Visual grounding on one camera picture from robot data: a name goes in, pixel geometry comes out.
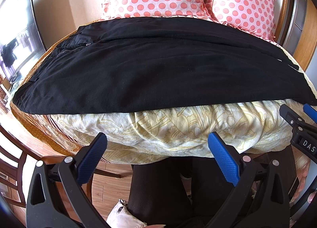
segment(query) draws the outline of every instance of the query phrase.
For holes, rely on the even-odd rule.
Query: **black pants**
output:
[[[134,166],[129,212],[148,225],[204,227],[226,200],[233,185],[225,180],[214,158],[190,158],[192,205],[175,158],[169,157]]]

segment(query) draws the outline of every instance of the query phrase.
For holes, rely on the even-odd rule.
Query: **television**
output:
[[[25,78],[47,49],[37,28],[33,0],[4,5],[0,19],[0,67],[14,84]]]

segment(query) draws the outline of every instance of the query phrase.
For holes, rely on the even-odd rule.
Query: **bed sheet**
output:
[[[39,60],[24,82],[58,43]],[[306,75],[305,78],[317,97],[313,84]],[[53,149],[59,147],[68,154],[76,154],[103,132],[108,137],[104,160],[147,164],[168,156],[212,157],[207,137],[213,131],[238,152],[282,150],[289,145],[292,136],[291,127],[279,115],[279,106],[283,103],[313,124],[302,105],[291,99],[107,114],[31,115],[13,104],[11,109],[31,134]]]

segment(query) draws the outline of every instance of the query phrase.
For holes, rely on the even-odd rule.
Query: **bed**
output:
[[[286,14],[285,1],[275,1],[275,11],[280,11],[275,33],[278,32]],[[187,17],[211,21],[208,17]],[[72,32],[54,44],[30,71],[23,84],[32,77],[57,45],[75,33],[76,31]],[[272,40],[267,41],[279,46]],[[283,51],[297,64],[286,50]],[[317,97],[316,89],[300,66],[299,72],[303,73]],[[239,152],[257,154],[282,150],[289,145],[292,136],[291,128],[278,112],[279,106],[284,103],[307,119],[302,104],[292,99],[131,113],[28,114],[19,110],[13,103],[11,110],[33,136],[56,151],[66,150],[69,154],[76,154],[82,146],[88,145],[98,132],[104,132],[108,137],[108,148],[103,156],[105,161],[146,164],[168,156],[212,157],[207,146],[207,136],[212,131],[217,131],[226,143],[235,146]]]

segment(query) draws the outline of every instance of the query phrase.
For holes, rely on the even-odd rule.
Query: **silver screw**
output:
[[[248,163],[251,161],[251,157],[250,156],[243,156],[242,160]]]
[[[275,166],[279,166],[279,165],[280,165],[280,162],[277,161],[277,160],[273,160],[273,161],[272,161],[272,164],[275,165]]]
[[[37,162],[36,162],[36,166],[37,166],[37,167],[41,167],[42,165],[43,165],[43,161],[40,160],[40,161],[37,161]]]
[[[67,157],[65,157],[64,162],[70,163],[70,162],[72,162],[72,160],[73,160],[73,158],[71,156],[67,156]]]

